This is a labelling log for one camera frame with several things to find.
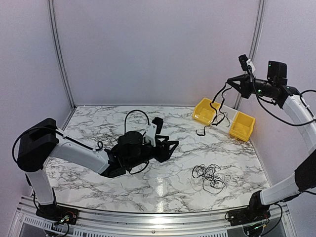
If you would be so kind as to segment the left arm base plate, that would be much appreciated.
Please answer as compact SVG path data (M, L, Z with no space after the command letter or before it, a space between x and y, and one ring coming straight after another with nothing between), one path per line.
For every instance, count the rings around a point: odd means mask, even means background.
M36 215L38 217L42 217L51 221L59 222L61 221L64 217L68 216L68 219L65 220L70 225L75 225L77 222L77 218L79 215L79 210L74 209L74 208L68 208L68 207L60 207L59 210L57 211L57 214L51 214L48 211L36 211Z

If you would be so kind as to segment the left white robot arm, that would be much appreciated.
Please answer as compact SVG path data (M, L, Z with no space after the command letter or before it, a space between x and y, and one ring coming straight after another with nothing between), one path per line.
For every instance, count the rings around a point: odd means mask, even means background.
M56 202L44 168L48 157L83 166L106 178L131 174L133 168L141 164L147 166L152 159L163 163L171 158L179 142L161 135L162 126L163 120L156 117L144 133L125 132L110 150L105 149L102 142L93 148L66 135L52 118L24 131L13 143L12 158L25 173L38 199L37 215L57 220L63 214L74 213Z

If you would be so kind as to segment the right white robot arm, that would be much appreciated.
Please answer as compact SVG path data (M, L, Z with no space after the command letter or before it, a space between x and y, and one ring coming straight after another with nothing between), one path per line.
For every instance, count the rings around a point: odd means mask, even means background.
M243 75L229 78L227 83L242 98L255 95L259 105L278 121L297 129L285 135L291 142L305 145L307 157L293 173L273 186L252 194L247 207L228 212L228 219L241 222L263 218L271 205L287 202L316 186L316 115L303 98L302 92L288 85L287 65L278 61L268 62L266 79L255 77L255 67L246 55L239 57Z

